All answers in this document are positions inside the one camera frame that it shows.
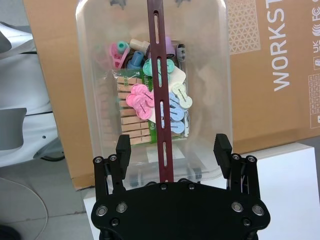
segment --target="pink plastic clip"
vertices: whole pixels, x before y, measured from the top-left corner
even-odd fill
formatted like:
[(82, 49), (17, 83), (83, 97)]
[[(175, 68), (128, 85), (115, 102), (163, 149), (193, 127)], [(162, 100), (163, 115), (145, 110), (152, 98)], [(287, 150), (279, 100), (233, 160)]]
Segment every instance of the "pink plastic clip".
[(131, 88), (131, 93), (144, 97), (149, 107), (155, 106), (155, 97), (153, 92), (149, 92), (148, 87), (144, 84), (135, 84)]
[(118, 53), (118, 48), (116, 43), (112, 43), (109, 48), (109, 54), (112, 57), (113, 66), (117, 69), (122, 68), (124, 61), (130, 51), (130, 47), (127, 47), (123, 54)]
[(128, 106), (134, 108), (136, 115), (142, 120), (147, 120), (151, 117), (151, 108), (147, 105), (145, 97), (142, 95), (135, 95), (131, 93), (126, 97), (126, 103)]

